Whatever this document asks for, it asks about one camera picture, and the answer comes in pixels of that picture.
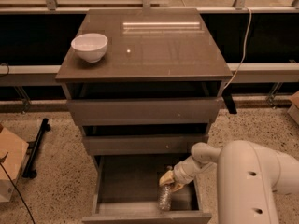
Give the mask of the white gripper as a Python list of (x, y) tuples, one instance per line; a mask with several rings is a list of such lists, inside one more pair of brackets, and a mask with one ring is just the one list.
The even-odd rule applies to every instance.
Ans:
[(160, 178), (159, 186), (171, 184), (171, 191), (176, 192), (182, 189), (184, 185), (192, 182), (197, 175), (210, 172), (214, 168), (215, 164), (213, 162), (200, 162), (190, 156), (186, 160), (177, 163), (173, 171), (168, 170)]

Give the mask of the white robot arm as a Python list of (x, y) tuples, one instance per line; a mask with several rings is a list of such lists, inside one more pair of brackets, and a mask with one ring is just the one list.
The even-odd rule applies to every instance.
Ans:
[(191, 155), (159, 185), (176, 192), (212, 165), (217, 166), (218, 224), (279, 224), (273, 195), (299, 192), (299, 160), (244, 140), (222, 148), (194, 144)]

